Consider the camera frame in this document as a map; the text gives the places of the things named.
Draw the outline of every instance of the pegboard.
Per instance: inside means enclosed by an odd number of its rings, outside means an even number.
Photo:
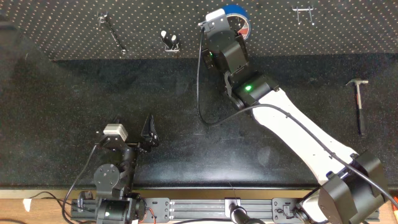
[[[206,14],[238,4],[249,14],[252,56],[398,52],[398,2],[375,0],[0,0],[6,18],[52,60],[89,58],[197,57]],[[292,7],[312,6],[301,24]],[[109,17],[127,54],[98,27],[99,12]],[[176,34],[178,54],[165,52],[161,30]]]

